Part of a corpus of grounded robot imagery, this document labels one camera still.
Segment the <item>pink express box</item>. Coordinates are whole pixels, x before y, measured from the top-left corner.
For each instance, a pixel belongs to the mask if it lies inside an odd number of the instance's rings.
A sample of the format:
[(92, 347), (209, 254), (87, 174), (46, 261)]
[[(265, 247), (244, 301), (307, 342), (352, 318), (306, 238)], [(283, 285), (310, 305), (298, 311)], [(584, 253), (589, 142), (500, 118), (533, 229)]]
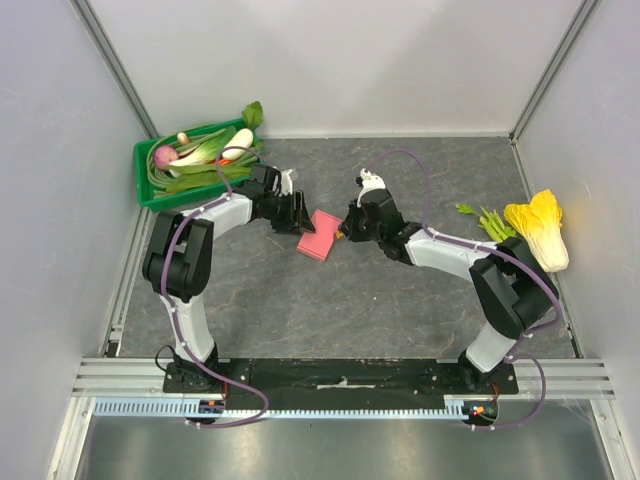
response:
[(324, 262), (336, 240), (341, 220), (322, 210), (316, 210), (312, 217), (315, 232), (304, 233), (296, 250), (312, 259)]

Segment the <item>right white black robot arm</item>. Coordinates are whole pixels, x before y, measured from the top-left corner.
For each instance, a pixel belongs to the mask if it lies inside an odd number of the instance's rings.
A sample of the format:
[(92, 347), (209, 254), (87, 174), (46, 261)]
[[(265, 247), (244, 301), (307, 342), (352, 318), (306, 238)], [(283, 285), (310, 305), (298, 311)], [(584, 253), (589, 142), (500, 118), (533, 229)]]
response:
[(458, 381), (467, 392), (483, 392), (521, 338), (548, 311), (560, 317), (559, 293), (526, 242), (497, 244), (443, 235), (405, 220), (386, 189), (350, 202), (339, 231), (352, 242), (372, 241), (387, 258), (436, 269), (469, 281), (486, 322), (458, 359)]

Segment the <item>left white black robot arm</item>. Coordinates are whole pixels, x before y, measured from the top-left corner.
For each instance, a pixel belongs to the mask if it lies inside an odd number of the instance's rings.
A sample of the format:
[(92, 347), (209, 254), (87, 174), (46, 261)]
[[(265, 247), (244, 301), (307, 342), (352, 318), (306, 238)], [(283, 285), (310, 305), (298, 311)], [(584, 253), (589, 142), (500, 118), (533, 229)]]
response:
[(296, 178), (294, 169), (255, 164), (247, 179), (212, 202), (156, 218), (142, 273), (166, 307), (174, 334), (164, 391), (208, 393), (221, 384), (203, 300), (214, 241), (256, 219), (269, 221), (277, 233), (313, 232), (304, 193), (294, 188)]

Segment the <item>orange carrot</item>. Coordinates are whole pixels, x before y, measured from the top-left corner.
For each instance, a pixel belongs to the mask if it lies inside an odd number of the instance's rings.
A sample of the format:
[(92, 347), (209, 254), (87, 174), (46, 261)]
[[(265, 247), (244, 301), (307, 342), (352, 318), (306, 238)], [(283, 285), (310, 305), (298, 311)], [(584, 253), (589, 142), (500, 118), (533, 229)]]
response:
[(215, 160), (214, 160), (214, 161), (212, 161), (212, 162), (210, 162), (210, 163), (211, 163), (211, 164), (215, 164), (216, 162), (217, 162), (217, 163), (219, 163), (220, 165), (230, 165), (230, 164), (233, 164), (235, 161), (234, 161), (234, 160), (229, 160), (229, 159), (221, 158), (219, 161), (215, 161)]

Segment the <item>white radish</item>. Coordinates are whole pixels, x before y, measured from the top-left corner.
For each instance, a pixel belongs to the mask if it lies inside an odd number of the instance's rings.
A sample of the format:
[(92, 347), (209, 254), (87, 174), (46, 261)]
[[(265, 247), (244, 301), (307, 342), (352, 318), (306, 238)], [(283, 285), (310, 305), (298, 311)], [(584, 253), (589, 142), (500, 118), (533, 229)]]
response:
[(247, 153), (253, 143), (253, 131), (249, 128), (240, 129), (223, 147), (221, 159), (233, 162), (239, 159), (243, 154)]

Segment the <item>green leafy vegetable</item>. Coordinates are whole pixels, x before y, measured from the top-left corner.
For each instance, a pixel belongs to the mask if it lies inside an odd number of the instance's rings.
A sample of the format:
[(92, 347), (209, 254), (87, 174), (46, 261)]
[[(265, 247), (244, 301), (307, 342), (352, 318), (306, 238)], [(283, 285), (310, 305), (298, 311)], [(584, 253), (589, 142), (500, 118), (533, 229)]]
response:
[[(256, 153), (259, 150), (259, 145), (255, 138), (255, 130), (263, 123), (264, 114), (261, 103), (259, 101), (255, 101), (247, 105), (243, 110), (241, 117), (244, 121), (245, 128), (249, 128), (254, 134), (254, 143), (248, 149), (246, 154), (251, 154), (251, 156), (255, 156), (257, 158)], [(222, 151), (223, 148), (216, 156), (215, 161), (219, 161), (221, 159)], [(174, 180), (174, 183), (169, 185), (167, 191), (179, 192), (194, 187), (197, 188), (201, 185), (207, 185), (209, 182), (213, 181), (211, 179), (212, 177), (209, 177), (209, 175), (212, 174), (218, 174), (221, 180), (219, 172), (222, 172), (225, 176), (222, 166), (223, 165), (216, 162), (215, 164), (208, 163), (199, 166), (173, 168), (180, 172), (181, 175), (177, 177), (178, 180)]]

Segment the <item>bok choy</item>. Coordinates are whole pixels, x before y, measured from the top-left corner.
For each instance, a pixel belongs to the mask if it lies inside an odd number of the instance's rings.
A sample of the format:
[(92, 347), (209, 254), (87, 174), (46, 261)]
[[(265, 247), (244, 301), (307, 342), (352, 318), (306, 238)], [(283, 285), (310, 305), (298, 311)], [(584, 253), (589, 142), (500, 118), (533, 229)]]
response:
[(202, 142), (188, 155), (180, 157), (169, 164), (171, 168), (203, 165), (213, 161), (222, 148), (237, 133), (233, 126), (218, 130), (206, 136)]

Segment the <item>green celery stalk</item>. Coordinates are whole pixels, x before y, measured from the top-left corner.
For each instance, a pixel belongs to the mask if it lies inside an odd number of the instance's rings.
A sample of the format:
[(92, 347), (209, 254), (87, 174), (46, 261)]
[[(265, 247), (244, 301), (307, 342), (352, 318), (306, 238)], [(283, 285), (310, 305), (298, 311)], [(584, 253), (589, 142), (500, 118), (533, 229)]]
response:
[(480, 211), (477, 211), (470, 204), (465, 203), (457, 203), (455, 207), (460, 214), (475, 216), (478, 226), (496, 243), (502, 243), (509, 238), (518, 236), (516, 231), (507, 225), (496, 211), (489, 211), (484, 207), (480, 207)]

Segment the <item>brown mushroom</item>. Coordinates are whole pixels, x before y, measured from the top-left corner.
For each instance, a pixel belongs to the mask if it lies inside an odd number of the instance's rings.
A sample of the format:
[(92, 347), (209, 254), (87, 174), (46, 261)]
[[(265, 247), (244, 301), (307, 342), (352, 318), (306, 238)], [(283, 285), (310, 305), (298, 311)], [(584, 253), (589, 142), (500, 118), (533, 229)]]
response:
[(180, 145), (186, 145), (190, 142), (190, 139), (185, 132), (179, 132), (177, 134), (177, 141)]

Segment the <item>green long beans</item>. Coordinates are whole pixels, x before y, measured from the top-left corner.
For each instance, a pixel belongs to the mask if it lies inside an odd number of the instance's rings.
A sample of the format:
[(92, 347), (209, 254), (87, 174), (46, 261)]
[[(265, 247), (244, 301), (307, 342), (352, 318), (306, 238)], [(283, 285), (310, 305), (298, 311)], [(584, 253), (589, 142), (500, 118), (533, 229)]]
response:
[(151, 144), (149, 151), (144, 155), (145, 165), (147, 169), (146, 175), (150, 184), (156, 189), (166, 190), (169, 184), (172, 183), (178, 176), (181, 175), (180, 172), (178, 172), (177, 170), (174, 170), (171, 167), (169, 167), (168, 170), (163, 171), (163, 170), (159, 170), (155, 166), (153, 161), (153, 153), (156, 148), (162, 145), (169, 145), (171, 147), (174, 147), (177, 150), (180, 157), (184, 157), (189, 153), (191, 153), (198, 146), (198, 144), (203, 141), (203, 139), (206, 136), (222, 129), (226, 129), (226, 128), (217, 128), (213, 132), (197, 134), (197, 135), (194, 135), (193, 133), (185, 132), (190, 139), (190, 142), (186, 145), (180, 145), (178, 143), (177, 134), (179, 132), (173, 135), (161, 137), (155, 140)]

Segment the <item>purple turnip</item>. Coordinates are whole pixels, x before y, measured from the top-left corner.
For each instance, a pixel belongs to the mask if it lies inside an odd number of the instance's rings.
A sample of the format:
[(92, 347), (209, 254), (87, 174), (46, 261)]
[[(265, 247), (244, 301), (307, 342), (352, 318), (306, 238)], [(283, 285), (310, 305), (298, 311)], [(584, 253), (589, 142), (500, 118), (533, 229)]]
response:
[(153, 161), (159, 170), (168, 170), (171, 164), (180, 159), (179, 153), (174, 147), (162, 145), (155, 149)]

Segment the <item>green plastic crate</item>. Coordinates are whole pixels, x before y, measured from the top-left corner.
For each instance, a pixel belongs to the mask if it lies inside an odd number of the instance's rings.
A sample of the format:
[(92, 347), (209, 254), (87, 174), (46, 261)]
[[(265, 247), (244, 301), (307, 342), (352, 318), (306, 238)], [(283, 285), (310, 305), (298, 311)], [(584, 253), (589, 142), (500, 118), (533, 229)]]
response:
[[(245, 128), (242, 119), (230, 120), (218, 124), (205, 124), (192, 127), (183, 132), (193, 133), (194, 135), (210, 133), (217, 128), (235, 127), (238, 130)], [(197, 188), (190, 188), (179, 192), (167, 191), (154, 188), (147, 179), (147, 169), (145, 165), (144, 155), (149, 151), (151, 144), (159, 139), (154, 138), (137, 143), (133, 148), (133, 164), (136, 171), (136, 184), (138, 201), (141, 206), (149, 208), (153, 212), (167, 209), (174, 209), (190, 203), (201, 200), (218, 197), (225, 193), (226, 186), (220, 180), (218, 174), (209, 175), (212, 182), (207, 185), (201, 185)], [(244, 180), (249, 171), (249, 167), (256, 163), (258, 159), (251, 154), (244, 154), (233, 164), (223, 165), (223, 172), (230, 182), (231, 186), (239, 184)]]

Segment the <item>yellow napa cabbage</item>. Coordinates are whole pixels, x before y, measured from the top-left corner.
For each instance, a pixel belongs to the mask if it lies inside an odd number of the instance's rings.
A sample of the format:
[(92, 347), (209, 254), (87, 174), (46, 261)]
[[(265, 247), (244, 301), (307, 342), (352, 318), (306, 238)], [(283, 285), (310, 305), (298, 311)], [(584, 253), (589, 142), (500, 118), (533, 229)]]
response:
[(561, 234), (563, 211), (551, 190), (538, 192), (528, 204), (508, 204), (504, 216), (545, 272), (557, 273), (569, 266)]

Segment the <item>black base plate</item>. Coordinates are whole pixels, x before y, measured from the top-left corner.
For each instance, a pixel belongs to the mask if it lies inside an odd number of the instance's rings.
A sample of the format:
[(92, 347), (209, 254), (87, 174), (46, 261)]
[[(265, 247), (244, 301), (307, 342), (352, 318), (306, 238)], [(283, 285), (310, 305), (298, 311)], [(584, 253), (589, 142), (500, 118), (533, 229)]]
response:
[(214, 371), (264, 393), (270, 406), (438, 406), (446, 395), (519, 392), (514, 367), (473, 377), (456, 362), (435, 359), (220, 360)]

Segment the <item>aluminium rail frame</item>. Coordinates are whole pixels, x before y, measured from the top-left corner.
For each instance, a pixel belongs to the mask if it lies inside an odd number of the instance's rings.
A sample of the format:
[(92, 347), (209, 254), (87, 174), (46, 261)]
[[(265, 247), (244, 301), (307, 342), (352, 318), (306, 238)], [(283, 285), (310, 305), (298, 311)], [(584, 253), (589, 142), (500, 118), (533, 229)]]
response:
[[(598, 359), (543, 359), (538, 369), (530, 360), (515, 362), (519, 395), (532, 399), (546, 378), (551, 400), (612, 400), (614, 389)], [(158, 397), (164, 373), (151, 358), (84, 358), (72, 387), (74, 397)]]

